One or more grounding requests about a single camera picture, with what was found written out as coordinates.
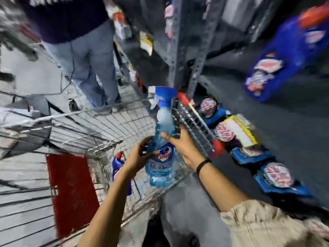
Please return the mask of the blue glass cleaner spray bottle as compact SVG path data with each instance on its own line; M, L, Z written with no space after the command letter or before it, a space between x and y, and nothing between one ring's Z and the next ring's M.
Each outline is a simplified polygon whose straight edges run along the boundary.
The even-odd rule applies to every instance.
M158 105L155 135L148 147L149 152L158 151L146 164L146 173L150 175L150 185L167 187L174 176L175 146L167 142L162 132L175 134L174 118L171 113L172 101L178 97L178 91L172 87L150 86L148 93L154 95L150 109Z

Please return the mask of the red cart seat flap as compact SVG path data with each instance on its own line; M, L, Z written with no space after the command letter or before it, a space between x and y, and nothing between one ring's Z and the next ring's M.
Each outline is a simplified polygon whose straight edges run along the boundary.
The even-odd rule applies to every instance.
M46 156L59 238L91 222L99 208L96 190L85 156L72 154Z

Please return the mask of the person's left forearm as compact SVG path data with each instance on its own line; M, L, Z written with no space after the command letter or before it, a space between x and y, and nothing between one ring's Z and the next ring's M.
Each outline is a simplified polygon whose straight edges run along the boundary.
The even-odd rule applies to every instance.
M117 247L126 204L126 192L129 182L135 175L136 166L126 161L77 247Z

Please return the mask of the person's right hand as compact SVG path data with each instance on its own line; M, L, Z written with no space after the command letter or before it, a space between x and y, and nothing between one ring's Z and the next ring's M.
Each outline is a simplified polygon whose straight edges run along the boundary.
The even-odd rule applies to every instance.
M183 156L184 161L193 171L196 171L197 166L206 159L199 152L188 132L188 129L182 123L180 124L179 146L175 148Z

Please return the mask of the person's right forearm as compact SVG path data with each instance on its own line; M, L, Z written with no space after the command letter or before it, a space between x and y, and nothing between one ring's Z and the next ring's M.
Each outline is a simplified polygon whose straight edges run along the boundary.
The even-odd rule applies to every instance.
M251 200L210 163L201 169L199 179L220 212L228 212L235 206Z

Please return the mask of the black wristband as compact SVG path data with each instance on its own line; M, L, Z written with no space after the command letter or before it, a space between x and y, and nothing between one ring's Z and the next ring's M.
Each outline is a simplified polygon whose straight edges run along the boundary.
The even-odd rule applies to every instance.
M196 168L196 174L198 175L198 177L200 176L200 171L201 169L206 165L206 164L212 164L212 161L210 159L205 159L204 161L202 161Z

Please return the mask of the dark blue refill pouch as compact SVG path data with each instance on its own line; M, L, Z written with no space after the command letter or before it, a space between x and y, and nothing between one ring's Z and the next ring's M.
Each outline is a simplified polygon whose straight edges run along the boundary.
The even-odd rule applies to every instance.
M114 184L115 180L118 178L120 174L120 170L123 167L123 165L126 162L126 157L125 153L123 151L118 152L113 160L112 160L112 184ZM132 179L130 179L128 186L127 186L127 191L126 191L126 196L131 196L132 195Z

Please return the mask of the yellow shelf price label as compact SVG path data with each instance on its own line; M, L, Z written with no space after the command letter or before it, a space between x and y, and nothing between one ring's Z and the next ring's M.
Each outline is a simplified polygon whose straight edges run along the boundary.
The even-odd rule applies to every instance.
M243 147L249 148L260 144L252 132L254 126L242 114L232 115L225 119L224 122Z

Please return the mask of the person's left hand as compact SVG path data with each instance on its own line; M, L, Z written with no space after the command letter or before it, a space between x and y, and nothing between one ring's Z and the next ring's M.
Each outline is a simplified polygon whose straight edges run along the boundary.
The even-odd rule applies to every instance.
M144 159L143 151L148 145L148 143L154 138L154 136L149 136L143 138L139 143L134 145L132 150L130 151L130 154L123 165L123 171L124 174L129 177L129 179L132 179L136 176L137 172L142 169L146 163L149 161L149 159Z

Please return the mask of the yellow hanging shelf tag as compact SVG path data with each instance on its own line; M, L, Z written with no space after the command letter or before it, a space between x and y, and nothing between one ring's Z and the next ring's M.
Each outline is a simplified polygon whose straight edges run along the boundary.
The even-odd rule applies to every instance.
M139 32L139 44L140 48L145 50L149 56L153 53L153 41L149 33L140 31Z

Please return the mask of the beige shirt sleeve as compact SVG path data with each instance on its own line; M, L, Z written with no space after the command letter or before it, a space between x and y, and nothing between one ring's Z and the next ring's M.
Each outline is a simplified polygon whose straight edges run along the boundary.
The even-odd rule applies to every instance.
M329 247L305 224L268 203L248 200L221 212L233 247Z

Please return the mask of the red and white packets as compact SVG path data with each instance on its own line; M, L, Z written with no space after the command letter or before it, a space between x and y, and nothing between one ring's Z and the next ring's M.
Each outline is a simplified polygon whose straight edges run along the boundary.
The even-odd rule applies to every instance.
M173 5L172 0L166 1L166 6L164 10L165 19L165 33L169 40L172 39L172 25L173 25Z
M119 6L113 0L103 0L110 20L112 20L115 33L121 40L127 40L132 37L132 29L126 20L126 17Z

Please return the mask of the grey metal shelf rack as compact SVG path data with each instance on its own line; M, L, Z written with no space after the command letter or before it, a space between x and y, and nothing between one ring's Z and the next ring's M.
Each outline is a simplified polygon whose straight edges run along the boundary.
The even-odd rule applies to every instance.
M132 27L133 38L117 44L137 67L146 87L170 86L186 96L181 112L197 146L214 166L253 198L287 211L329 213L329 46L319 60L294 75L267 101L249 96L243 84L280 25L326 0L172 0L172 39L165 33L167 0L113 0ZM140 48L139 32L151 35L151 56ZM211 97L232 115L242 114L273 160L240 165L231 150L235 139L222 142L198 113ZM313 193L264 194L254 179L266 162L286 166L293 179Z

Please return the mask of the person's dark trouser leg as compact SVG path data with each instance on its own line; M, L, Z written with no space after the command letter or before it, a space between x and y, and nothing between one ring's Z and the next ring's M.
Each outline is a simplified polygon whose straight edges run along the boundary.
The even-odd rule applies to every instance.
M156 214L149 219L142 247L171 247L163 228L161 217Z

